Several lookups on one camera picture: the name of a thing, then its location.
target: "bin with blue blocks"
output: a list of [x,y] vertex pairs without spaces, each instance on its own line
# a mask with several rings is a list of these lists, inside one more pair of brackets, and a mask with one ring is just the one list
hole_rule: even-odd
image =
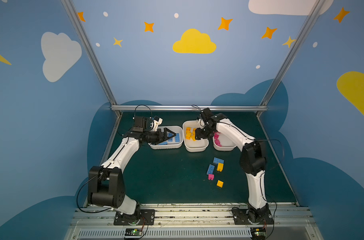
[[[171,149],[171,148],[179,148],[182,146],[184,138],[183,138],[183,129],[180,126],[159,126],[158,128],[161,129],[162,132],[164,131],[164,128],[168,128],[170,131],[175,132],[176,136],[170,138],[167,141],[161,142],[160,144],[157,145],[149,143],[152,149]],[[169,132],[167,135],[168,137],[170,137],[173,134]]]

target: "vertical metal post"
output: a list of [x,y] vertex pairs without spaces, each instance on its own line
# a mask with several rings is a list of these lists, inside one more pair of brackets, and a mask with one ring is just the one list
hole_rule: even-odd
[[[322,8],[325,0],[317,0],[312,7],[309,15],[306,18],[306,21],[304,22],[302,28],[300,29],[296,40],[294,42],[294,45],[290,48],[289,53],[287,54],[286,58],[283,61],[282,66],[280,66],[280,69],[278,73],[276,74],[273,82],[271,83],[269,89],[267,90],[265,96],[263,97],[261,101],[261,106],[266,106],[267,103],[269,103],[271,97],[273,96],[275,90],[277,89],[278,85],[280,84],[280,81],[282,81],[284,75],[286,74],[287,70],[289,69],[292,61],[294,60],[295,56],[297,55],[298,51],[300,50],[300,47],[302,46],[303,42],[305,41],[306,37],[309,35],[309,32],[311,31],[312,27],[314,26],[315,22],[317,21],[319,15],[320,15],[320,9]],[[258,111],[256,116],[259,118],[261,116],[262,112]]]
[[[61,2],[64,5],[67,15],[69,16],[70,21],[72,22],[74,29],[77,32],[77,35],[81,40],[82,45],[84,46],[85,52],[88,55],[91,64],[93,65],[94,71],[97,74],[98,79],[101,82],[103,90],[105,91],[110,103],[112,105],[117,105],[117,101],[114,98],[114,94],[112,93],[112,90],[106,79],[106,76],[103,73],[102,67],[97,60],[97,56],[94,53],[94,50],[90,44],[90,41],[85,32],[85,29],[82,26],[81,20],[78,17],[77,10],[75,9],[75,6],[74,6],[72,0],[61,0]],[[117,113],[118,117],[121,116],[121,111],[116,111],[116,113]]]

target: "green mat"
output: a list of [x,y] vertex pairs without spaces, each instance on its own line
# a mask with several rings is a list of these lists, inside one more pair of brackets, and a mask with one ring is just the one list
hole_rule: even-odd
[[[258,119],[253,112],[225,112],[237,127],[247,134],[266,139]],[[150,112],[137,112],[137,116],[150,116]],[[195,120],[199,112],[153,112],[163,119],[161,126],[180,126]],[[118,132],[123,134],[133,125],[134,113],[123,113]],[[121,143],[122,136],[115,136],[111,156]],[[246,174],[239,165],[241,152],[217,151],[212,139],[203,152],[188,152],[183,144],[178,149],[153,150],[143,144],[133,155],[123,173],[126,194],[140,203],[223,203],[247,202],[248,185]],[[225,161],[223,171],[214,170],[214,180],[206,175],[214,157]],[[265,174],[265,191],[269,202],[296,202],[287,181],[268,146]],[[223,188],[216,186],[224,182]]]

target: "blue wall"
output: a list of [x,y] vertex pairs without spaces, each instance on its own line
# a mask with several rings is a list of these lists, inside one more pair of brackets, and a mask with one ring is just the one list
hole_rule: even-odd
[[0,55],[11,64],[0,61],[0,239],[64,237],[116,119],[83,49],[46,79],[45,32],[80,42],[60,0],[0,0]]
[[[342,7],[343,20],[333,20]],[[321,15],[261,121],[301,205],[325,240],[364,231],[364,115],[337,88],[364,73],[364,1],[335,0]]]
[[[289,36],[295,39],[306,18],[255,14],[244,0],[74,0],[74,4],[83,12],[82,24],[119,104],[148,100],[259,105],[237,96],[275,77],[289,51],[282,44]],[[228,31],[218,30],[222,17],[233,19]],[[145,32],[144,22],[154,23],[154,32]],[[266,27],[277,28],[271,39],[261,38]],[[173,44],[190,28],[207,33],[216,50],[173,51]],[[113,45],[114,38],[122,40],[121,47]]]

